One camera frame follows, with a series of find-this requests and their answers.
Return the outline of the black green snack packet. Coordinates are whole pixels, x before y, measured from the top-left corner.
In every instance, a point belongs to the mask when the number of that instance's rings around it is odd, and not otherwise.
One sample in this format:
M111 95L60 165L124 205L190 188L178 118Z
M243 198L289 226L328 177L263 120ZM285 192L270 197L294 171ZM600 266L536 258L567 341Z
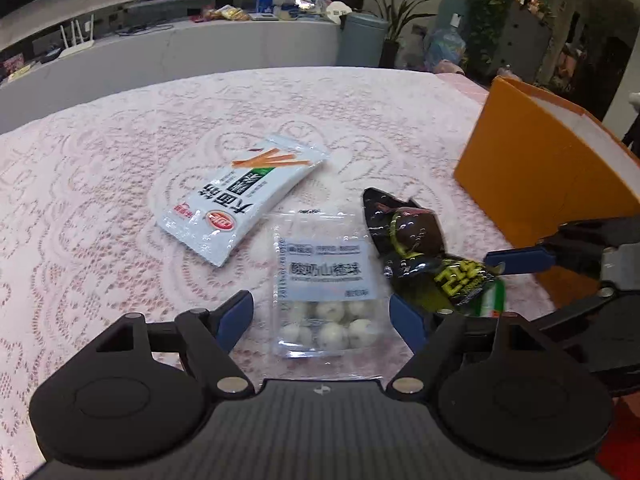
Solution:
M362 193L364 220L394 293L423 312L498 318L506 288L495 269L450 254L431 209L377 188Z

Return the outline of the white spicy strip packet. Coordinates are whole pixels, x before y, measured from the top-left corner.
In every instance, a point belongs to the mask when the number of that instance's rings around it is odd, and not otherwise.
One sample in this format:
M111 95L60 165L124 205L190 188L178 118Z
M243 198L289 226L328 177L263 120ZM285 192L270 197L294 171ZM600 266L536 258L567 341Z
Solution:
M267 136L168 208L157 224L219 268L257 222L328 158L325 148Z

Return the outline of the clear yogurt hawthorn ball pack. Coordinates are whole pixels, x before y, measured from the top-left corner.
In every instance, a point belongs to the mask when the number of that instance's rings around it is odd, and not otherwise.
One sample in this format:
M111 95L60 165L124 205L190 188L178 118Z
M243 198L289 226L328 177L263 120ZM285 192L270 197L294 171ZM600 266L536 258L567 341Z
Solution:
M337 358L380 346L388 293L358 214L299 210L272 219L272 345L281 358Z

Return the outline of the orange cardboard box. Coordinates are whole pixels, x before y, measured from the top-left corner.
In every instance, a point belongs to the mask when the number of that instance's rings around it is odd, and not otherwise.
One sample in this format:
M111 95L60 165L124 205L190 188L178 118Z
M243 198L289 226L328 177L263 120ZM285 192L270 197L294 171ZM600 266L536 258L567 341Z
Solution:
M497 78L454 177L511 244L535 245L566 222L639 215L639 159L580 106ZM564 307L599 281L559 266L534 273Z

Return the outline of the blue water jug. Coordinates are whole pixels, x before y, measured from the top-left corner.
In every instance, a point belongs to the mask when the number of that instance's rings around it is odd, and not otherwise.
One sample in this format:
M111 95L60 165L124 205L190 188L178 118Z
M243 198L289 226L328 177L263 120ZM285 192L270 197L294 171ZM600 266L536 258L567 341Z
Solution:
M425 66L432 73L460 73L465 41L460 35L461 16L451 15L449 25L435 30L428 40Z

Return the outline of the green ivy plant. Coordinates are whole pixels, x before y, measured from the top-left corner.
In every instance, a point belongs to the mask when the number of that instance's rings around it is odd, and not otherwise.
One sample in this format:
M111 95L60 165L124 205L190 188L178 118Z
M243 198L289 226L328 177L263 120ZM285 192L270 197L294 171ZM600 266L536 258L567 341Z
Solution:
M514 0L466 0L466 69L484 77L489 69Z

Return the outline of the grey TV console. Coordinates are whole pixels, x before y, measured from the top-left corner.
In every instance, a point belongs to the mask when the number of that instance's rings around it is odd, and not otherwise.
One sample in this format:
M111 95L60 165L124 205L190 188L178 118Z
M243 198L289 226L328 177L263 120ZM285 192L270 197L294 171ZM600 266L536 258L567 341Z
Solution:
M179 22L111 37L1 85L1 131L111 94L182 78L256 68L333 66L331 22Z

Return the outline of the potted snake plant right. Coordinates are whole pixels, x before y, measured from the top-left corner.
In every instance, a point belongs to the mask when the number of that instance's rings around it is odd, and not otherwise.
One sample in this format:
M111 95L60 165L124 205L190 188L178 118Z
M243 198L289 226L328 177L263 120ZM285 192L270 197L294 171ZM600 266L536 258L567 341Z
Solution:
M394 68L399 52L399 38L404 28L415 20L434 18L435 13L420 12L421 4L435 0L373 0L378 17L386 21L388 29L383 42L379 68Z

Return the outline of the grey trash bin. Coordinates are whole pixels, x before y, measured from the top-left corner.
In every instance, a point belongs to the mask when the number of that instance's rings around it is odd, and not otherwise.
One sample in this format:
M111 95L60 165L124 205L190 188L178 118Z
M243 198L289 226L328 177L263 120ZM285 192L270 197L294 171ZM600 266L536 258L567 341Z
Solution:
M352 12L341 17L341 40L337 66L378 67L388 21L367 13Z

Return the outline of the white wifi router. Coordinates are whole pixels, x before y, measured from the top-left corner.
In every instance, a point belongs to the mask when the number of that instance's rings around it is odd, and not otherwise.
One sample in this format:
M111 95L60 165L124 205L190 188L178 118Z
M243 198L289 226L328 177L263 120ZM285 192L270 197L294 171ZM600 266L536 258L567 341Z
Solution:
M60 26L63 45L60 58L68 58L76 53L84 52L94 46L94 15L91 14L84 24L75 18L67 26Z

